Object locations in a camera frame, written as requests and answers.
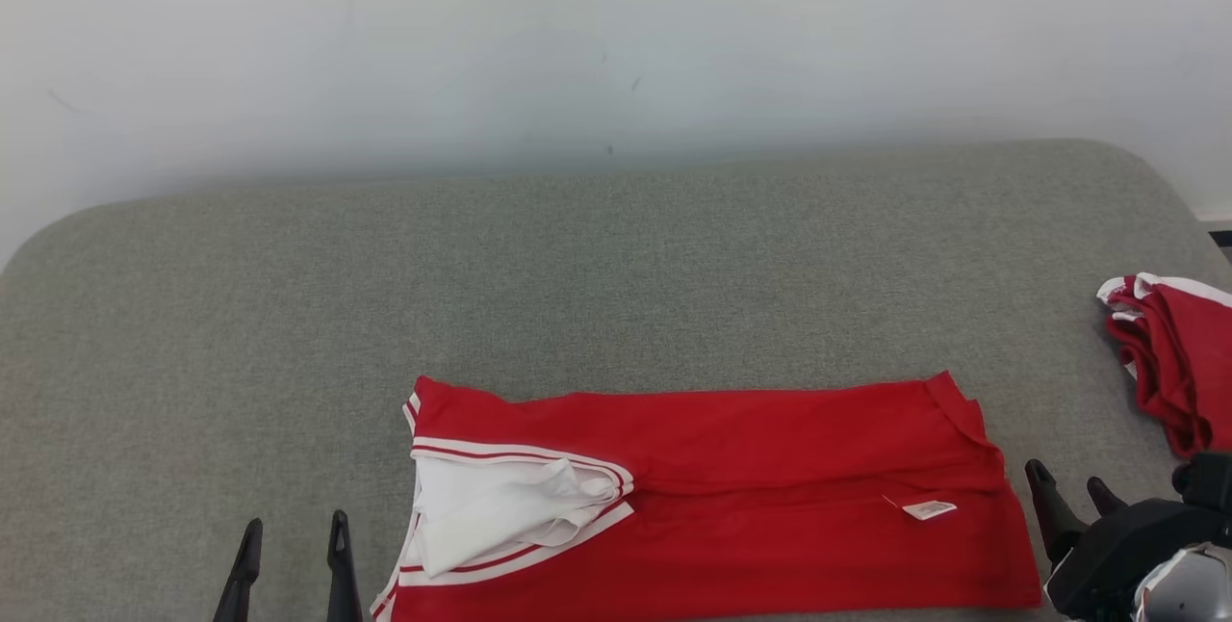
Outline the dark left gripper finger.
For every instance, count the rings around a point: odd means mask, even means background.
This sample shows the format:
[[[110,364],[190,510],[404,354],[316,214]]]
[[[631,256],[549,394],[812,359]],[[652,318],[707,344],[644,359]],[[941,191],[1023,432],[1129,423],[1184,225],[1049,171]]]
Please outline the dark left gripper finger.
[[[250,591],[260,575],[262,551],[262,521],[253,519],[246,523],[241,544],[221,591],[213,613],[216,622],[245,622],[249,620]]]
[[[362,601],[355,570],[355,557],[347,514],[335,509],[331,519],[326,568],[331,573],[326,622],[361,622]]]

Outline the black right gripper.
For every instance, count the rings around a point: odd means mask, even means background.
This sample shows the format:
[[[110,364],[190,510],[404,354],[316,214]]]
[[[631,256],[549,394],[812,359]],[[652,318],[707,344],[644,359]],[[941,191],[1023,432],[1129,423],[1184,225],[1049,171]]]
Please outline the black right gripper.
[[[1152,498],[1127,504],[1098,478],[1099,519],[1078,519],[1041,459],[1024,467],[1052,569],[1046,597],[1073,621],[1230,620],[1230,507]]]

